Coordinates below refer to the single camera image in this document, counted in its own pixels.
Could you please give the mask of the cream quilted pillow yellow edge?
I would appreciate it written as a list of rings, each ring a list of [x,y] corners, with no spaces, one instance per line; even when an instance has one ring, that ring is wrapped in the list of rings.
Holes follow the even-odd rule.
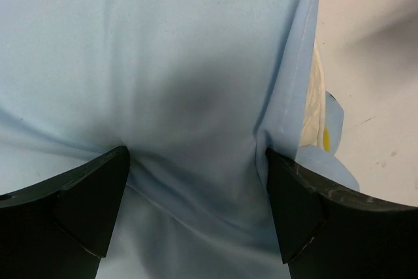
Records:
[[[308,92],[299,146],[314,145],[331,152],[330,133],[326,125],[325,75],[321,56],[314,41]]]

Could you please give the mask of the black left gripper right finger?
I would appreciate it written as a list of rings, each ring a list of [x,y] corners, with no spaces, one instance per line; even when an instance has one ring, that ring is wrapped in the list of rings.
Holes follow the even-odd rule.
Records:
[[[365,195],[267,150],[267,191],[292,278],[416,278],[417,209]]]

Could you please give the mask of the light blue pillowcase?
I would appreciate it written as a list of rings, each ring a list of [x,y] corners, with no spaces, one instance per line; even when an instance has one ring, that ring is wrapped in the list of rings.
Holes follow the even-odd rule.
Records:
[[[319,0],[1,0],[1,191],[124,145],[99,278],[288,278],[266,149],[299,146]]]

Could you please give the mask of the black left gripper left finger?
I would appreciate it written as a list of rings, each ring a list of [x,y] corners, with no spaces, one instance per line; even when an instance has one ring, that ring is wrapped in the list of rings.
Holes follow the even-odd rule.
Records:
[[[119,146],[1,196],[1,277],[94,278],[106,257],[130,154]]]

